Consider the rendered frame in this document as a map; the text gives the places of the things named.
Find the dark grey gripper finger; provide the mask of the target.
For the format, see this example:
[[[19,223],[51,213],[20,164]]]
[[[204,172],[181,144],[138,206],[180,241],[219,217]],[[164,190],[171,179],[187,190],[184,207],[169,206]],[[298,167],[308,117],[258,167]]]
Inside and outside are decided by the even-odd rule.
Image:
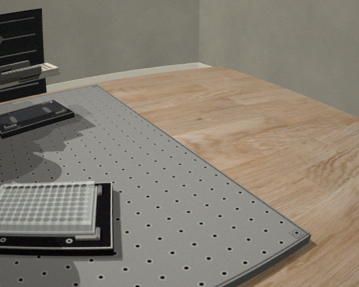
[[[1,69],[0,69],[0,81],[7,80],[10,78],[15,78],[15,77],[19,77],[21,80],[23,80],[26,78],[39,76],[39,75],[41,75],[41,73],[42,73],[42,70],[41,70],[40,66],[25,68],[25,69],[21,69],[19,71],[9,72],[6,74],[1,74]]]
[[[5,66],[0,66],[1,71],[6,71],[6,70],[16,70],[16,69],[21,69],[21,68],[27,68],[30,67],[30,61],[26,60],[23,62],[18,62],[18,63],[13,63],[13,64],[9,64],[9,65],[5,65]]]

